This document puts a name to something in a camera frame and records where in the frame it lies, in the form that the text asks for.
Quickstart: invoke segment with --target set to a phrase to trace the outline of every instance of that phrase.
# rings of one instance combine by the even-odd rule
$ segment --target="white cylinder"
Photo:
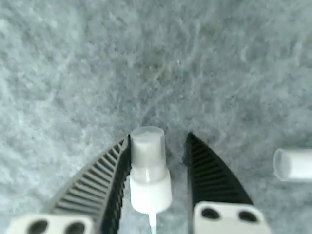
[[[130,138],[131,204],[140,213],[156,216],[172,202],[164,131],[158,127],[140,127],[130,133]]]
[[[277,149],[273,167],[282,181],[312,181],[312,149]]]

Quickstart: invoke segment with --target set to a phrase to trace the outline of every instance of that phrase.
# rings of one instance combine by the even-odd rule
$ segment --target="plastic cap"
[[[282,181],[312,181],[312,149],[277,149],[273,166]]]
[[[140,127],[131,133],[133,178],[153,183],[166,176],[164,131],[158,127]]]

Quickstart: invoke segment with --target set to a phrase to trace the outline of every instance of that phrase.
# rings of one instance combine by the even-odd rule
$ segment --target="screw hole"
[[[251,222],[251,223],[258,222],[257,217],[254,214],[252,214],[252,213],[250,213],[248,211],[241,211],[239,213],[239,218],[241,220],[244,220],[244,221],[247,221],[247,222]]]
[[[42,234],[48,226],[46,220],[38,220],[34,222],[28,229],[28,234]]]
[[[84,224],[81,222],[72,223],[66,229],[65,234],[83,234]]]
[[[205,208],[202,210],[201,215],[209,219],[219,219],[220,215],[217,211],[211,208]]]

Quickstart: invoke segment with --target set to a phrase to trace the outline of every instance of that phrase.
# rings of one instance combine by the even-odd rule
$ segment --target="textured gray background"
[[[159,233],[186,233],[180,162],[194,131],[276,234],[310,234],[312,185],[279,182],[272,156],[312,146],[311,75],[310,0],[0,0],[0,233],[117,139],[156,125],[175,198]],[[120,233],[148,233],[128,197]]]

